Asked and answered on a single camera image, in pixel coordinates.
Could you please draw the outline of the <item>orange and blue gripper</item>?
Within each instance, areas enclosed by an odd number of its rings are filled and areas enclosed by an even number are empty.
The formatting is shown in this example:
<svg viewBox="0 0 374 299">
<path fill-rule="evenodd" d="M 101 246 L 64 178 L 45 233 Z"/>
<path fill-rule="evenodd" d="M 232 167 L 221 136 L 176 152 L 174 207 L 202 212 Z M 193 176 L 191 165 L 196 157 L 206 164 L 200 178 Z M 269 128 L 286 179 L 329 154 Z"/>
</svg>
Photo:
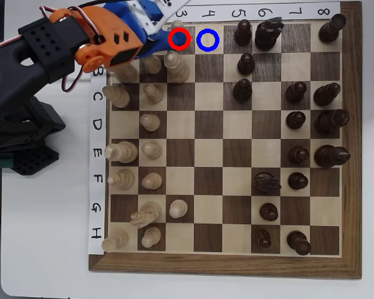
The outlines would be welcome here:
<svg viewBox="0 0 374 299">
<path fill-rule="evenodd" d="M 101 65 L 111 68 L 131 62 L 139 52 L 139 58 L 171 50 L 168 42 L 169 31 L 160 30 L 147 36 L 143 42 L 134 31 L 114 13 L 98 6 L 87 6 L 82 9 L 57 9 L 50 16 L 51 22 L 64 17 L 73 17 L 89 37 L 83 46 L 74 54 L 75 61 L 82 66 L 85 73 L 93 72 Z M 172 42 L 181 46 L 186 36 L 177 32 Z"/>
</svg>

